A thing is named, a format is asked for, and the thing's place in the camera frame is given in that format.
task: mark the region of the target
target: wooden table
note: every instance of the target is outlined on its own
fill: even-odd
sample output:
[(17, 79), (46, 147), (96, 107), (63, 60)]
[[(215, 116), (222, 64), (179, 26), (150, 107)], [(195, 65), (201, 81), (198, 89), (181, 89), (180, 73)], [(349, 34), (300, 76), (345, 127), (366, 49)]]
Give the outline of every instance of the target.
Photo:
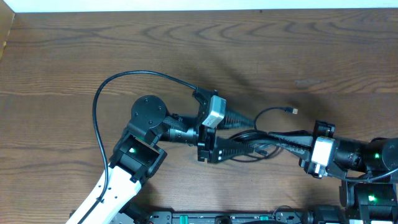
[[(102, 170), (91, 120), (100, 83), (155, 70), (209, 90), (267, 131), (312, 129), (369, 141), (396, 137), (398, 10), (286, 10), (18, 14), (0, 63), (0, 222), (65, 223)], [(158, 77), (115, 80), (98, 103), (107, 155), (143, 95), (197, 113), (191, 90)], [(231, 132), (219, 132), (227, 137)], [(176, 211), (264, 211), (339, 205), (337, 179), (304, 173), (288, 152), (255, 164), (168, 156), (134, 201)]]

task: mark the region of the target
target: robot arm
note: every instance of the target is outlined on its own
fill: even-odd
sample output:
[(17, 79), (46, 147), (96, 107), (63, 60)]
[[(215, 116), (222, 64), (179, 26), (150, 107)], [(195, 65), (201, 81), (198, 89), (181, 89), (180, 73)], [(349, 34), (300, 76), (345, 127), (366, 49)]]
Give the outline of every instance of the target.
[[(371, 220), (396, 222), (398, 219), (394, 185), (398, 182), (398, 139), (377, 138), (371, 142), (362, 142), (336, 138), (333, 137), (335, 126), (320, 121), (316, 122), (312, 133), (265, 133), (249, 130), (223, 139), (215, 136), (217, 129), (251, 128), (254, 121), (226, 107), (226, 101), (218, 96), (217, 91), (204, 90), (150, 71), (125, 72), (107, 79), (95, 96), (93, 115), (96, 99), (107, 82), (123, 75), (137, 73), (166, 77), (193, 88), (193, 97), (200, 104), (198, 114), (170, 114), (160, 98), (139, 98), (132, 107), (131, 120), (115, 145), (110, 163), (105, 169), (108, 171), (109, 179), (107, 191), (102, 198), (98, 198), (97, 195), (104, 190), (104, 172), (68, 223), (109, 223), (163, 163), (167, 153), (156, 145), (159, 141), (197, 146), (198, 160), (206, 159), (209, 163), (222, 162), (254, 151), (259, 152), (253, 145), (281, 147), (299, 157), (299, 165), (313, 177), (321, 179), (330, 176), (342, 180), (340, 201), (346, 207), (346, 218), (362, 220), (365, 224)], [(346, 177), (349, 170), (365, 174), (358, 179), (349, 178)], [(309, 213), (307, 220), (302, 220), (302, 223), (315, 224), (314, 220), (322, 220), (319, 219), (320, 216), (324, 216), (325, 213), (330, 215), (329, 210), (319, 210), (321, 215), (316, 215), (316, 212)]]

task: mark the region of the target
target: green component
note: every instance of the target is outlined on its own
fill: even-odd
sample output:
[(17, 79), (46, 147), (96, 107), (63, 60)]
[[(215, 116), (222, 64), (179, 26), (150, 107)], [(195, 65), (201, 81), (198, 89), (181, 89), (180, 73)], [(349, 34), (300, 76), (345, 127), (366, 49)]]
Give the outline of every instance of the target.
[(180, 215), (180, 224), (188, 224), (188, 215)]
[(369, 195), (369, 201), (370, 202), (376, 202), (377, 201), (377, 198), (375, 198), (373, 195)]

